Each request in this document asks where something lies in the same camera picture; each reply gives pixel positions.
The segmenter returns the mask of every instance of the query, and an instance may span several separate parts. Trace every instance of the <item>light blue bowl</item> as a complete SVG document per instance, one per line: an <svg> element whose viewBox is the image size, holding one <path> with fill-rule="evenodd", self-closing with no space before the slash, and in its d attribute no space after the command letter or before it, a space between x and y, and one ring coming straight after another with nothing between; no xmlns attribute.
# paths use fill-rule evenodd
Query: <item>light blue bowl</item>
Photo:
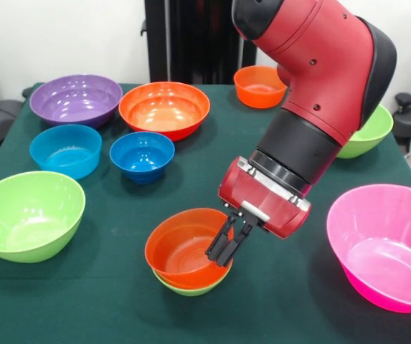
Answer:
<svg viewBox="0 0 411 344"><path fill-rule="evenodd" d="M122 136L111 146L111 161L135 183L160 179L175 155L175 145L165 135L138 131Z"/></svg>
<svg viewBox="0 0 411 344"><path fill-rule="evenodd" d="M86 125L67 124L47 129L30 144L30 156L45 171L73 179L91 174L100 162L102 137Z"/></svg>

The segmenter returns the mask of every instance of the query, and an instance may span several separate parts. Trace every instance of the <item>table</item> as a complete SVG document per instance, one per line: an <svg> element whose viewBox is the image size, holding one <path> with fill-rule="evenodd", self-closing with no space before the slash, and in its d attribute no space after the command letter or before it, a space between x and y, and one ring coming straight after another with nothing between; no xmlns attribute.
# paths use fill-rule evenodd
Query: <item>table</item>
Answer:
<svg viewBox="0 0 411 344"><path fill-rule="evenodd" d="M100 165L80 181L87 205L70 244L39 264L0 259L0 343L411 343L411 315L358 295L326 239L326 213L346 190L411 186L391 135L359 158L333 163L292 237L252 231L210 293L182 297L156 280L143 255L152 229L185 209L224 211L217 188L225 171L235 156L252 153L277 113L246 108L232 86L199 87L212 102L209 117L176 144L165 178L154 184L133 185L110 163L111 143L129 131L123 121L116 115L100 129ZM37 169L28 147L46 128L26 102L1 147L0 179Z"/></svg>

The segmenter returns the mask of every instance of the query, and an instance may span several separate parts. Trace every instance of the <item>red robot arm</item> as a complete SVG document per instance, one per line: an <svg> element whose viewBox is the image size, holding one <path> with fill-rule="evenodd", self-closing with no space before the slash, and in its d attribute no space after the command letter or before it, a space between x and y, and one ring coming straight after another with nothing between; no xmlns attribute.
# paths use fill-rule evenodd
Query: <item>red robot arm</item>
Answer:
<svg viewBox="0 0 411 344"><path fill-rule="evenodd" d="M234 0L241 35L278 63L287 84L279 114L250 158L237 158L219 187L245 220L227 241L227 223L207 255L226 265L253 226L284 239L305 221L305 200L342 146L374 112L392 79L397 53L378 28L337 0Z"/></svg>

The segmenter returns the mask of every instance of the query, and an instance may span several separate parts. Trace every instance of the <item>green bowl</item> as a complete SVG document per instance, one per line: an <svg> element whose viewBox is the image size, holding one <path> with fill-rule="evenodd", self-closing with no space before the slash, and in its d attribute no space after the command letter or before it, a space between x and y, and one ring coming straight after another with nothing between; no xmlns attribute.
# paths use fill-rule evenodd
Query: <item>green bowl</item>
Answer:
<svg viewBox="0 0 411 344"><path fill-rule="evenodd" d="M365 154L376 147L393 128L392 114L379 105L363 128L355 132L341 149L337 158L350 159Z"/></svg>
<svg viewBox="0 0 411 344"><path fill-rule="evenodd" d="M0 258L36 263L55 256L82 218L85 194L61 173L25 172L0 180Z"/></svg>
<svg viewBox="0 0 411 344"><path fill-rule="evenodd" d="M210 290L215 288L219 283L221 283L221 281L227 276L227 274L229 274L229 271L231 271L231 268L229 268L226 271L225 275L223 277L221 277L218 281L216 281L215 283L213 283L212 285L210 285L208 287L201 288L201 289L180 289L180 288L174 287L173 285L170 285L167 282L165 282L162 279L162 277L160 277L156 273L156 271L153 270L153 273L154 273L154 276L156 276L157 279L160 281L160 283L162 283L164 286L166 286L170 290L174 291L176 294L180 294L180 295L183 295L183 296L200 296L200 295L208 293Z"/></svg>

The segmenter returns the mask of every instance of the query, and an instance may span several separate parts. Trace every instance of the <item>plastic bowl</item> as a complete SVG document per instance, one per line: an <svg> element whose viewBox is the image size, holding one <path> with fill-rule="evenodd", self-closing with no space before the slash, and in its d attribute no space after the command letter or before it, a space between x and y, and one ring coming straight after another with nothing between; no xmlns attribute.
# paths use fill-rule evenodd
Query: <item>plastic bowl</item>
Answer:
<svg viewBox="0 0 411 344"><path fill-rule="evenodd" d="M84 208L82 187L61 173L0 180L0 258L35 263L55 256L75 234Z"/></svg>
<svg viewBox="0 0 411 344"><path fill-rule="evenodd" d="M111 146L110 159L135 183L147 184L165 174L175 154L175 145L165 135L135 132L122 136Z"/></svg>
<svg viewBox="0 0 411 344"><path fill-rule="evenodd" d="M169 217L151 233L145 246L149 266L182 289L200 289L219 280L229 267L218 267L205 251L226 222L216 209L198 208ZM233 229L229 236L233 238Z"/></svg>
<svg viewBox="0 0 411 344"><path fill-rule="evenodd" d="M100 162L102 138L86 125L69 124L40 133L30 144L30 156L42 170L81 179Z"/></svg>
<svg viewBox="0 0 411 344"><path fill-rule="evenodd" d="M257 109L280 104L287 89L277 69L268 66L249 66L236 71L234 84L239 100Z"/></svg>
<svg viewBox="0 0 411 344"><path fill-rule="evenodd" d="M232 263L229 264L229 267L226 270L225 274L219 280L217 280L215 283L213 283L212 285L209 285L208 287L199 288L199 289L182 289L182 288L174 287L173 285L170 285L167 281L165 281L161 276L159 276L156 273L156 270L153 270L153 273L154 273L154 276L157 277L157 279L159 280L160 283L162 283L165 287L169 288L170 290L172 290L176 294L191 297L191 296L200 296L200 295L206 294L210 290L215 288L219 283L222 282L222 280L227 276L227 274L229 274L231 266L232 266Z"/></svg>
<svg viewBox="0 0 411 344"><path fill-rule="evenodd" d="M122 95L121 86L106 77L70 75L39 86L29 104L49 125L99 128L113 117Z"/></svg>
<svg viewBox="0 0 411 344"><path fill-rule="evenodd" d="M353 134L337 157L350 159L365 154L379 145L392 129L392 114L383 105L379 105L363 128Z"/></svg>
<svg viewBox="0 0 411 344"><path fill-rule="evenodd" d="M358 293L393 312L411 312L411 188L377 184L340 196L327 234Z"/></svg>
<svg viewBox="0 0 411 344"><path fill-rule="evenodd" d="M180 82L152 82L127 92L119 113L134 131L161 133L172 141L191 135L210 111L198 88Z"/></svg>

